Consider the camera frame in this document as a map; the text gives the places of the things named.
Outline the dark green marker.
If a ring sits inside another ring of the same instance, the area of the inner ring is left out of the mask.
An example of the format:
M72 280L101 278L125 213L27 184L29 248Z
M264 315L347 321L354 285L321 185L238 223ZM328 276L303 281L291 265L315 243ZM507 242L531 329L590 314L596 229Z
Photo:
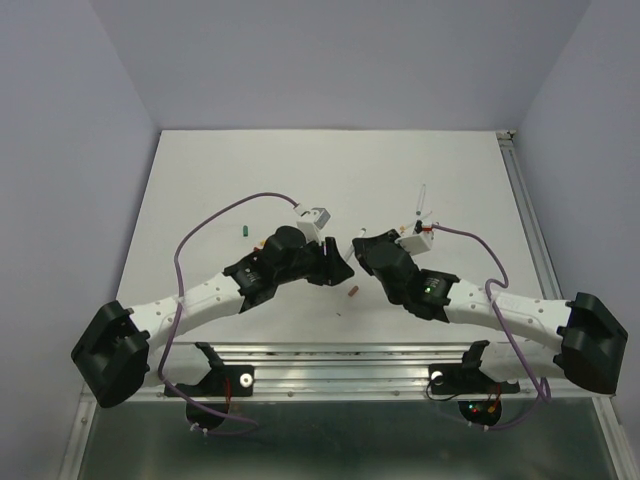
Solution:
M415 215L417 217L420 217L423 214L423 210L425 206L425 198L426 198L426 185L422 184L419 190L419 194L416 202L416 208L415 208Z

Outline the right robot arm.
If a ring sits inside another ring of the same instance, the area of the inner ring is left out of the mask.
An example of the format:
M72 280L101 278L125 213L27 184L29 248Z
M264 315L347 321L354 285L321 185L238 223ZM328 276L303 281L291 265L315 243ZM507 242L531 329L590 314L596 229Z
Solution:
M507 293L508 276L475 285L455 274L422 269L414 256L429 251L438 226L390 230L352 241L361 267L378 279L390 303L426 321L502 332L504 342L476 341L454 367L459 386L529 379L536 389L565 378L591 393L617 391L628 333L595 295L548 300Z

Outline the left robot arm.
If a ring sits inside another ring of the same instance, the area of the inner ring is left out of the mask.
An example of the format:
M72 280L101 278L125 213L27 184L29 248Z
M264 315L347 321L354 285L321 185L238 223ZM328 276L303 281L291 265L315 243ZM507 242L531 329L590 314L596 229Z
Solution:
M125 308L101 306L71 351L71 359L103 408L115 407L161 378L160 348L213 320L242 314L269 300L279 286L305 280L337 286L354 271L334 238L309 241L282 226L260 249L178 294Z

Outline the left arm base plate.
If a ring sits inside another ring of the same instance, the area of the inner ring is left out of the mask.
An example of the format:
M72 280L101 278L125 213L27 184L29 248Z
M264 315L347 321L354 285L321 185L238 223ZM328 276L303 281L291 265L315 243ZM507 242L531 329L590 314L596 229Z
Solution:
M163 394L186 402L185 416L193 431L209 435L239 435L258 428L258 423L231 413L231 401L253 395L255 367L225 363L207 342L179 347L178 375L182 382Z

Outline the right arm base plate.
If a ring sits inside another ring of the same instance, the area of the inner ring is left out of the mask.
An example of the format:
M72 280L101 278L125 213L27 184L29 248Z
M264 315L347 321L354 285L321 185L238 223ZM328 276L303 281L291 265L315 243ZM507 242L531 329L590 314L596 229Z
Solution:
M476 341L462 355L459 363L439 363L429 366L429 380L425 395L429 400L447 402L465 395L480 395L480 400L459 400L458 408L463 418L472 426L485 430L500 430L504 394L520 392L517 380L496 381L480 370L481 355L490 342Z

